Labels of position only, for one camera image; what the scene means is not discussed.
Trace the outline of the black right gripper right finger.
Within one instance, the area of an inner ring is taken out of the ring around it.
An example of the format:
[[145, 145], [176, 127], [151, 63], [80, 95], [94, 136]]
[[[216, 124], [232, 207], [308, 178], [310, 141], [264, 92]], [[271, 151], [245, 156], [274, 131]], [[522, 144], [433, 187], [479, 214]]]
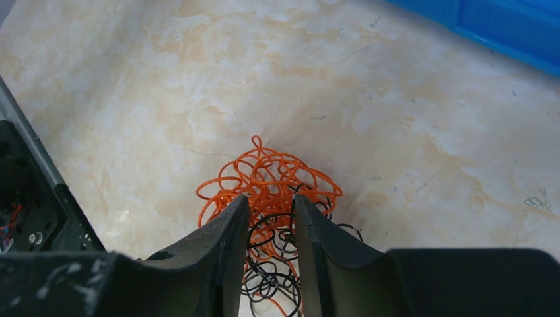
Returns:
[[527, 248], [378, 251], [294, 198], [305, 316], [558, 316], [559, 263]]

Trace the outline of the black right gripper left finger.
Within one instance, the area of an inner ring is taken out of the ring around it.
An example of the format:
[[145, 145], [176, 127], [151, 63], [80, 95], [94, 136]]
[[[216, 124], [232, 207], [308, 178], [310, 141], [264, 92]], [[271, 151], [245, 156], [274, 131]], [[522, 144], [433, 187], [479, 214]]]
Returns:
[[1, 256], [2, 316], [237, 316], [248, 198], [146, 260], [117, 252]]

